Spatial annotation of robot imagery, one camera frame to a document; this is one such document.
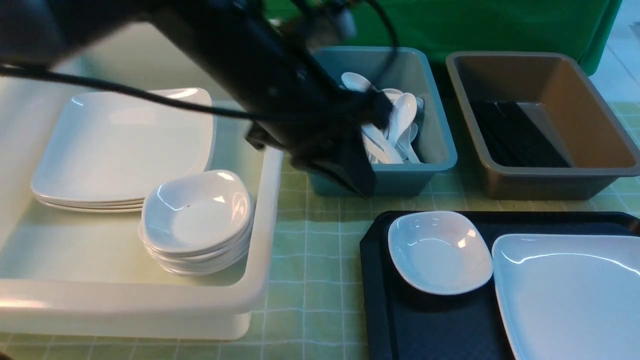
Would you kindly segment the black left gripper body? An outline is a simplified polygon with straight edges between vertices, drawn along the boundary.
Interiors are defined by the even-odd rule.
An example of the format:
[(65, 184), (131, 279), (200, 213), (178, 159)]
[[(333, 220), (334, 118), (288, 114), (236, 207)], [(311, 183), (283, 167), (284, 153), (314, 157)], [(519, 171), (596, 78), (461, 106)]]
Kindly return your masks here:
[(392, 101), (375, 90), (370, 100), (347, 113), (284, 124), (283, 141), (255, 122), (245, 139), (256, 150), (272, 147), (290, 154), (297, 170), (323, 177), (361, 198), (372, 198), (377, 176), (366, 154), (362, 126), (388, 126), (392, 110)]

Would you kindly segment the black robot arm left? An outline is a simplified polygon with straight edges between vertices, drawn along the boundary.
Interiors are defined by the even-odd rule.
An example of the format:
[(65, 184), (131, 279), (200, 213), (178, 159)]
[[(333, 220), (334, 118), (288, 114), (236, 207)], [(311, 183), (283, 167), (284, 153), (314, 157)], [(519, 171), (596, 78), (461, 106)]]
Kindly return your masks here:
[[(1, 75), (246, 119), (252, 123), (246, 141), (256, 150), (286, 152), (295, 169), (371, 198), (377, 176), (366, 155), (362, 126), (387, 126), (393, 105), (373, 85), (362, 91), (341, 88), (311, 54), (352, 36), (356, 4), (295, 0), (298, 16), (274, 25), (262, 0), (3, 0)], [(243, 110), (169, 99), (52, 70), (138, 21), (153, 25)]]

